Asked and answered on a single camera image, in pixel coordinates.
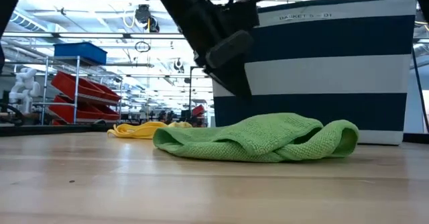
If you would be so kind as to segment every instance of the wooden table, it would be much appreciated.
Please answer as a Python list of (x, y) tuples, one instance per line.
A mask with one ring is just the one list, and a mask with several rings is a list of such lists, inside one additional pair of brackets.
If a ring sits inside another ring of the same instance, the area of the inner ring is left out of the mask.
[(0, 138), (0, 223), (427, 223), (429, 146), (247, 164), (175, 158), (151, 141)]

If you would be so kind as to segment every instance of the green towel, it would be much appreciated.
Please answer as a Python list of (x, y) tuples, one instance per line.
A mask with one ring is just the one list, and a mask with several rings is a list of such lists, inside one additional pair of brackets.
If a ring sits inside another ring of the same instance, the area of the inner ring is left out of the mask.
[(355, 150), (357, 139), (357, 127), (346, 120), (323, 127), (294, 113), (273, 113), (228, 127), (159, 128), (154, 144), (186, 158), (275, 163), (342, 158)]

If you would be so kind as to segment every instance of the ceiling light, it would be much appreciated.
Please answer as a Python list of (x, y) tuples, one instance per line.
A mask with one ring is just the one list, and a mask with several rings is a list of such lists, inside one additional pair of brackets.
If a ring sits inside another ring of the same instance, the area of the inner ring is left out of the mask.
[(112, 39), (112, 38), (123, 38), (122, 34), (87, 34), (87, 33), (61, 33), (60, 37), (62, 38), (104, 38), (104, 39)]
[(38, 33), (38, 32), (5, 32), (3, 37), (41, 37), (51, 38), (54, 37), (51, 33)]
[(137, 39), (183, 39), (182, 34), (130, 34), (132, 38)]
[(33, 13), (33, 15), (34, 16), (55, 16), (55, 15), (61, 15), (61, 13), (57, 11), (51, 11), (51, 12)]

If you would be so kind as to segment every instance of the metal shelving rack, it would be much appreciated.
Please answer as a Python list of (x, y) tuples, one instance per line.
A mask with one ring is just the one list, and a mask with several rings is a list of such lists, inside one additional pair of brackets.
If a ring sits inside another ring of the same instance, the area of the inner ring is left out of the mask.
[[(48, 89), (48, 75), (49, 75), (49, 66), (50, 65), (69, 65), (76, 67), (76, 84), (74, 86), (74, 102), (73, 103), (47, 103), (46, 102), (46, 91)], [(77, 119), (77, 111), (78, 111), (78, 99), (90, 99), (99, 101), (100, 103), (106, 103), (109, 105), (119, 105), (119, 116), (121, 116), (121, 104), (122, 104), (122, 78), (118, 75), (118, 77), (121, 79), (121, 99), (118, 102), (88, 96), (84, 94), (79, 94), (78, 87), (79, 87), (79, 72), (82, 66), (99, 66), (98, 64), (95, 64), (94, 62), (81, 58), (80, 56), (76, 57), (47, 57), (45, 58), (45, 79), (44, 79), (44, 89), (43, 89), (43, 101), (41, 103), (33, 103), (33, 105), (41, 105), (42, 106), (42, 125), (44, 124), (45, 120), (45, 112), (46, 112), (46, 106), (52, 106), (52, 105), (61, 105), (61, 106), (72, 106), (74, 107), (73, 112), (73, 124), (77, 123), (88, 123), (88, 122), (94, 122), (97, 119)]]
[[(63, 122), (65, 122), (66, 123), (66, 120), (64, 120), (62, 117), (60, 117), (60, 116), (58, 116), (56, 113), (54, 113), (53, 111), (49, 111), (51, 114), (53, 114), (53, 115), (55, 115), (55, 116), (57, 116), (59, 119), (61, 119)], [(77, 124), (77, 123), (94, 123), (94, 122), (96, 122), (96, 121), (98, 121), (98, 120), (100, 120), (100, 119), (78, 119), (78, 118), (76, 118), (75, 120), (74, 120), (74, 122), (75, 122), (75, 124)], [(104, 121), (106, 122), (106, 123), (116, 123), (117, 122), (117, 120), (105, 120), (104, 119)]]

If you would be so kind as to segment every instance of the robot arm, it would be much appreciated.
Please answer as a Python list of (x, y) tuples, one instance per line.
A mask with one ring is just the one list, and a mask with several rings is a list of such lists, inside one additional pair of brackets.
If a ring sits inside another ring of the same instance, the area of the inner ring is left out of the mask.
[[(16, 82), (9, 93), (10, 103), (16, 103), (19, 99), (26, 97), (38, 97), (40, 94), (40, 85), (34, 81), (34, 76), (37, 70), (33, 68), (23, 68), (21, 72), (16, 74)], [(19, 93), (21, 88), (25, 88), (24, 92)]]
[(256, 3), (245, 0), (215, 5), (210, 0), (161, 0), (194, 50), (195, 62), (231, 93), (249, 97), (245, 54), (259, 25)]

